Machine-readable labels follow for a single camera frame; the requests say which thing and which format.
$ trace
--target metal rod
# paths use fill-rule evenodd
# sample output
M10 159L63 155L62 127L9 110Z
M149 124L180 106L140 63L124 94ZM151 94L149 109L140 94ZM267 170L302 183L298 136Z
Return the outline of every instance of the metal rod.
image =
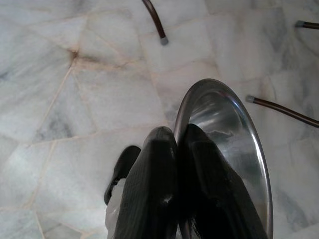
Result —
M144 3L145 7L149 11L149 13L150 13L150 15L155 23L156 29L158 30L158 33L159 33L160 43L162 45L168 44L168 38L165 35L164 29L163 29L161 22L160 22L159 15L156 12L153 4L151 3L150 0L142 0L142 2Z
M308 21L297 21L295 27L303 27L310 29L319 29L319 23L308 22Z
M319 121L318 120L315 120L315 119L312 119L310 117L307 117L305 115L302 115L296 111L292 111L291 109L289 108L286 108L284 106L281 106L279 104L276 104L276 103L273 103L273 102L270 102L270 101L266 101L266 100L262 100L262 99L259 99L259 98L256 98L254 96L247 96L246 97L246 101L247 102L250 102L250 103L255 103L255 104L258 104L258 105L261 105L261 106L265 106L265 107L268 107L268 108L271 108L273 110L276 110L276 111L279 111L285 115L288 115L290 117L293 117L297 120L300 120L306 124L309 124L313 127L316 127L316 128L319 128Z

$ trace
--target marble floor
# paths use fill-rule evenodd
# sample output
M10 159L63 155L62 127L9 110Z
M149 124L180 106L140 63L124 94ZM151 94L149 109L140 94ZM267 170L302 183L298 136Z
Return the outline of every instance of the marble floor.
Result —
M0 238L105 239L130 144L174 124L203 78L319 119L317 0L0 0ZM319 131L244 103L265 151L274 238L319 235Z

